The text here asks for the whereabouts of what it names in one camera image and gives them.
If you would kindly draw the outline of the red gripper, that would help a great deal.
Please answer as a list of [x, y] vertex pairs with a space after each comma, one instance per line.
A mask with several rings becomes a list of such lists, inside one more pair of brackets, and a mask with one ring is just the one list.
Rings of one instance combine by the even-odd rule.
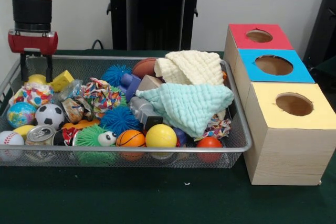
[[8, 43], [13, 53], [20, 53], [20, 74], [23, 82], [28, 81], [28, 69], [26, 66], [26, 54], [40, 53], [47, 60], [46, 82], [51, 83], [53, 78], [52, 55], [56, 52], [58, 35], [55, 31], [48, 33], [29, 33], [10, 29]]

